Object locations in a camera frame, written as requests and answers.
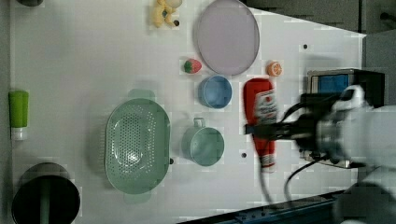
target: small blue bowl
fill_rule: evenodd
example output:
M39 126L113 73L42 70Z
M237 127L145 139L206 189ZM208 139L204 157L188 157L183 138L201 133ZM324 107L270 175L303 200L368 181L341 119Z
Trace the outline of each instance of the small blue bowl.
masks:
M230 103L233 88L227 78L213 76L204 79L198 87L198 98L202 105L221 109Z

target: plate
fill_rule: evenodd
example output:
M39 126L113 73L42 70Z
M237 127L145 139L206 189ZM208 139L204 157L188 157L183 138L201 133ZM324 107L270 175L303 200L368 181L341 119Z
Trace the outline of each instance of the plate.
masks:
M198 49L213 71L239 75L254 63L260 33L251 11L237 0L217 0L203 13L197 30Z

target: ceramic mug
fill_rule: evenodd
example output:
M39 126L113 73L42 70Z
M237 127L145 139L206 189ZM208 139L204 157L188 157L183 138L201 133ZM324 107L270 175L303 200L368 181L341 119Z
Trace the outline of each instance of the ceramic mug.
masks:
M206 127L203 118L195 118L194 126L184 133L182 150L187 159L202 166L211 166L224 152L224 138L218 130Z

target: small fruit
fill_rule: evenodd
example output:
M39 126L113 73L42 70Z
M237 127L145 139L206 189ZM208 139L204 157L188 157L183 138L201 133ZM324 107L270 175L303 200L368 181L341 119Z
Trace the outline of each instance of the small fruit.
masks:
M278 77L282 74L282 66L279 62L272 62L267 66L267 73L272 77Z
M195 74L201 70L202 64L195 59L189 59L184 63L184 71L186 73Z

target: table surface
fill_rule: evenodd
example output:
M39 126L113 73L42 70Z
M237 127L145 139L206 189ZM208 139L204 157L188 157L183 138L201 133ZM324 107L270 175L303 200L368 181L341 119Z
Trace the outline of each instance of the table surface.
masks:
M29 139L13 144L14 193L28 168L57 162L81 194L75 223L176 223L267 204L253 143L243 135L244 83L265 77L264 66L279 60L284 74L272 80L282 113L297 103L308 70L361 67L363 35L251 9L261 32L259 55L245 73L227 77L233 99L214 110L200 105L195 92L214 72L205 65L194 76L181 70L186 59L200 59L193 32L212 1L185 1L175 30L150 25L149 1L51 0L34 8L11 2L11 87L30 92ZM153 90L167 111L175 163L151 193L129 196L106 178L105 126L136 88ZM225 139L223 157L208 168L180 156L181 137L197 116ZM276 143L276 171L265 178L277 203L285 201L285 179L306 164L297 149ZM316 164L296 176L290 191L298 199L346 189L356 173Z

